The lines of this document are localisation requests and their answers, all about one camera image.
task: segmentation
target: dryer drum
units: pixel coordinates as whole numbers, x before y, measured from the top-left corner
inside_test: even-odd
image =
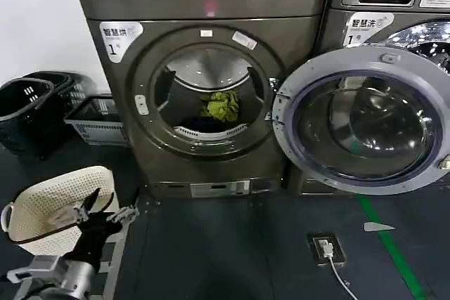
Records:
[[[208,114],[215,93],[236,97],[234,106],[217,102],[220,119]],[[248,61],[230,51],[204,48],[189,51],[167,63],[155,83],[154,104],[174,130],[200,141],[219,141],[246,130],[261,113],[261,79]]]

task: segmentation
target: washer door glass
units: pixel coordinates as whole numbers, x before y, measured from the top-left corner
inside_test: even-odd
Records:
[[[297,104],[294,135],[304,153],[333,175],[376,181],[417,169],[431,152],[438,125],[419,92],[362,70],[311,86]]]
[[[446,73],[450,73],[449,42],[427,42],[411,47],[409,50],[432,61]]]

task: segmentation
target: robotic arm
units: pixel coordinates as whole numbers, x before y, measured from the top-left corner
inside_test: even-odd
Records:
[[[41,286],[21,300],[87,300],[91,281],[98,273],[103,246],[111,235],[120,232],[139,215],[136,207],[123,207],[118,212],[89,213],[99,189],[88,196],[77,210],[77,225],[82,235],[73,251],[64,256],[35,256],[25,268],[10,270],[9,281],[19,283],[33,279]]]

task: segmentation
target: white wall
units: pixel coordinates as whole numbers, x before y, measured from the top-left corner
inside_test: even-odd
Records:
[[[0,84],[37,70],[78,72],[110,91],[79,0],[0,0]]]

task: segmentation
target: green cloth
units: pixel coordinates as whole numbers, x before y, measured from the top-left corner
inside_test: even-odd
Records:
[[[203,117],[214,117],[222,122],[234,122],[238,119],[239,99],[235,91],[212,93],[202,109]]]

